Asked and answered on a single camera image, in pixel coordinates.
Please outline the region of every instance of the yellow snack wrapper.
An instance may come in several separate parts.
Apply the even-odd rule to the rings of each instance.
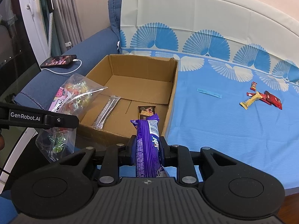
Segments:
[[[246,102],[241,102],[240,105],[244,107],[244,109],[248,109],[248,107],[256,100],[262,99],[263,96],[259,94],[257,91],[254,96],[252,96],[250,99],[248,99]]]

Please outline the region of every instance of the cardboard box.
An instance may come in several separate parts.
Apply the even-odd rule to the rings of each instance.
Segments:
[[[82,119],[78,134],[92,137],[96,142],[109,146],[127,144],[136,129],[130,120],[139,119],[138,106],[156,106],[159,115],[160,135],[168,130],[177,83],[178,62],[173,58],[138,55],[108,55],[88,74],[87,78],[107,86],[92,102]],[[92,124],[106,105],[109,96],[120,96],[102,130]]]

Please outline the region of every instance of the purple snack bar wrapper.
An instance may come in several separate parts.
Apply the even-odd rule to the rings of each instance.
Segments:
[[[158,121],[157,114],[146,120],[131,120],[137,129],[136,177],[169,176],[160,163]]]

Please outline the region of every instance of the sofa armrest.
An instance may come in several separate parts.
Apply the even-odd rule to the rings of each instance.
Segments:
[[[117,35],[111,27],[103,29],[88,39],[77,44],[64,55],[77,55],[82,66],[74,73],[86,76],[92,68],[106,55],[117,54]],[[74,62],[69,68],[52,68],[53,71],[65,73],[76,69],[80,62]],[[43,70],[37,74],[19,93],[15,102],[19,105],[48,110],[59,87],[72,75],[57,75]]]

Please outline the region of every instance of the small snack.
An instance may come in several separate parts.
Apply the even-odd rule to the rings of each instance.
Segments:
[[[269,93],[268,91],[265,91],[265,94],[266,94],[267,101],[269,101],[274,106],[276,106],[277,108],[282,110],[282,103],[278,97],[274,96],[273,94]]]
[[[114,107],[116,106],[116,104],[119,102],[120,99],[121,97],[118,96],[114,96],[114,95],[110,96],[107,104],[105,105],[101,113],[98,115],[98,117],[92,124],[92,127],[95,130],[103,129],[106,119],[108,118],[109,114],[112,112],[112,110],[114,109]]]
[[[244,107],[244,109],[248,109],[248,107],[256,100],[258,99],[262,99],[263,97],[259,94],[259,92],[257,91],[256,94],[251,97],[250,99],[248,99],[246,102],[241,102],[240,105]]]
[[[250,97],[252,97],[252,96],[254,96],[254,95],[255,95],[255,93],[247,93],[247,96],[250,96]],[[268,104],[268,105],[272,105],[272,104],[266,99],[266,95],[265,95],[265,94],[260,93],[260,95],[263,97],[262,99],[260,99],[261,101],[265,102],[265,103]]]
[[[147,120],[131,120],[137,129],[136,177],[169,177],[161,165],[158,121],[157,114],[149,116]]]
[[[138,106],[139,108],[139,119],[147,119],[155,114],[156,106]]]
[[[255,91],[256,89],[257,89],[257,83],[256,83],[256,82],[252,82],[252,83],[251,83],[250,90]]]

